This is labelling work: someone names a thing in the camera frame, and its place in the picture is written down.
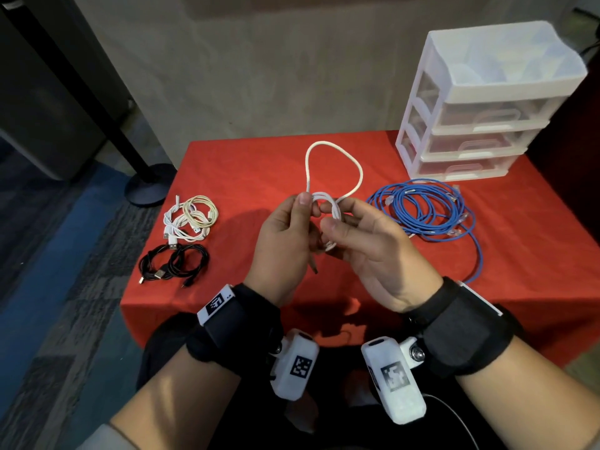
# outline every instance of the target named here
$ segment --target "black pants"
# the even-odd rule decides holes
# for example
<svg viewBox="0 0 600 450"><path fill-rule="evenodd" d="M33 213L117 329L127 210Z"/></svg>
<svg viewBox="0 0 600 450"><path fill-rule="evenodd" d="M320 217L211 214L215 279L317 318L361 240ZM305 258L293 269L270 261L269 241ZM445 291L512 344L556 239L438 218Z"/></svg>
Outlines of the black pants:
<svg viewBox="0 0 600 450"><path fill-rule="evenodd" d="M180 313L164 322L146 344L137 380L140 389L184 344L198 323L195 314ZM359 446L367 449L475 448L454 414L433 398L425 398L427 413L407 425L396 425L383 407L346 407L341 379L352 370L364 370L360 348L321 348L307 386L319 406L315 434L298 431L283 416L286 402L278 398L267 379L259 385L242 379L223 415L210 448L234 448L240 443L261 449L320 449ZM439 380L418 367L413 375L422 393L451 406L469 427L480 449L506 449L458 383Z"/></svg>

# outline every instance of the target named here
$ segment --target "sleeve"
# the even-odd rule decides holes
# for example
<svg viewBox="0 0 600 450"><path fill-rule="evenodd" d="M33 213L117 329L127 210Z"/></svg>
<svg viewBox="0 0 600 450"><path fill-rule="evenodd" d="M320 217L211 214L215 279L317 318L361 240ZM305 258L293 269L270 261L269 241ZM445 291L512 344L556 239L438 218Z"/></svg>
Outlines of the sleeve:
<svg viewBox="0 0 600 450"><path fill-rule="evenodd" d="M138 447L113 427L101 425L77 450L138 450Z"/></svg>

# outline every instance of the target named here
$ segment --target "person's right hand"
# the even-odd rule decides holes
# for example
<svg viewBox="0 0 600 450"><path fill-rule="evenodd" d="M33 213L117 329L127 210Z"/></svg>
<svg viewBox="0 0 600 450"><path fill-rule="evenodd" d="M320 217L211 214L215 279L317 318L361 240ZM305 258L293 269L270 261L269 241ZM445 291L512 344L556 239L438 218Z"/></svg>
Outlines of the person's right hand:
<svg viewBox="0 0 600 450"><path fill-rule="evenodd" d="M322 203L323 213L331 204ZM386 308L403 313L426 302L441 286L442 277L413 246L393 219L362 200L340 202L344 222L321 220L322 241L337 246L329 254L352 265L367 292Z"/></svg>

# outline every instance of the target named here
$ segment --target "white cable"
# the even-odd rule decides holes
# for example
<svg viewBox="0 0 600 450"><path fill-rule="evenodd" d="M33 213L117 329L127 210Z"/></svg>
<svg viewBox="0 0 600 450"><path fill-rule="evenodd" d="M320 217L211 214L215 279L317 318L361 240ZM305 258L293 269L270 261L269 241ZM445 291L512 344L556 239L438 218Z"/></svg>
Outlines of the white cable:
<svg viewBox="0 0 600 450"><path fill-rule="evenodd" d="M337 151L343 153L346 156L346 158L349 158L349 160L351 160L357 166L358 172L361 175L360 178L358 179L358 183L356 184L356 186L350 192L347 192L343 196L338 197L337 200L334 200L333 197L330 196L329 194L327 194L326 192L314 192L312 194L313 202L315 202L316 200L326 200L327 202L329 202L331 204L331 216L333 216L334 219L341 219L341 210L340 210L340 206L338 204L342 200L344 200L346 197L349 197L352 194L354 194L356 192L356 190L361 187L361 184L363 184L363 168L361 167L360 163L356 159L354 159L352 157L352 155L349 154L347 151L345 151L342 147L336 145L335 143L327 142L326 140L319 140L318 142L315 142L310 147L308 147L308 150L306 150L306 157L304 159L304 166L306 167L306 191L308 193L310 193L310 169L308 167L308 157L310 156L310 152L317 145L329 145L330 147L333 147ZM335 248L335 243L332 241L328 241L325 245L325 250L329 251L330 249L333 249L333 248Z"/></svg>
<svg viewBox="0 0 600 450"><path fill-rule="evenodd" d="M195 203L203 203L208 206L208 216L199 211L194 205ZM183 210L183 213L172 220L173 214L180 209ZM164 237L169 239L169 245L176 243L177 239L185 240L190 243L202 241L211 231L210 226L215 224L218 216L219 212L217 211L217 207L214 205L213 201L206 196L193 196L184 203L179 203L179 196L175 196L175 205L166 211L162 218L162 223L164 224ZM189 235L179 228L186 224L189 224L193 231L198 235Z"/></svg>
<svg viewBox="0 0 600 450"><path fill-rule="evenodd" d="M423 393L423 397L429 397L429 398L433 398L435 400L438 400L440 403L442 403L444 406L446 406L448 409L450 409L450 412L452 412L456 418L462 423L462 425L464 426L464 429L467 430L467 433L469 433L469 437L471 438L471 440L473 441L473 445L475 446L476 450L479 450L479 446L477 445L477 442L475 441L475 438L473 437L473 434L471 434L471 431L469 431L469 428L467 427L466 424L464 424L463 419L461 419L461 417L454 412L454 409L451 408L450 406L448 406L444 401L442 401L441 399L439 399L438 397L435 397L433 395L430 395L429 393Z"/></svg>

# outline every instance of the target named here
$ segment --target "metal bolt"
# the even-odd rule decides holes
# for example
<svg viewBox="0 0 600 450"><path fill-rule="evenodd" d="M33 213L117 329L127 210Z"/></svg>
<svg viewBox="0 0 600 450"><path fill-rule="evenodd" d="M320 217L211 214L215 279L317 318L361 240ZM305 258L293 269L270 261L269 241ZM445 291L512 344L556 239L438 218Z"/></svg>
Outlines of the metal bolt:
<svg viewBox="0 0 600 450"><path fill-rule="evenodd" d="M422 362L425 360L425 352L423 352L423 349L416 344L410 346L409 354L410 358L412 358L415 362Z"/></svg>

